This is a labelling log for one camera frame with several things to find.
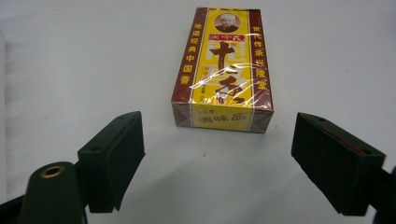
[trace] white surface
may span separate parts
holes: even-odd
[[[5,61],[6,41],[0,30],[0,203],[7,201]]]
[[[275,104],[266,134],[175,126],[170,97],[196,7],[262,10]],[[147,156],[120,212],[90,223],[372,223],[338,215],[290,155],[297,112],[396,165],[396,2],[0,1],[7,196],[116,116],[143,113]]]

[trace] seasoning package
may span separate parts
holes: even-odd
[[[258,9],[196,9],[172,107],[177,126],[265,133],[274,107]]]

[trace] shiny cellophane wrapping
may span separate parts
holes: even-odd
[[[172,107],[177,126],[265,133],[274,107],[258,9],[196,9]]]

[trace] box front face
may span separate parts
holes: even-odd
[[[247,132],[273,111],[259,10],[197,8],[172,103],[191,104],[191,126]]]

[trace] plastic wrap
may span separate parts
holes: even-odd
[[[177,126],[265,133],[274,107],[258,9],[196,9],[172,107]]]

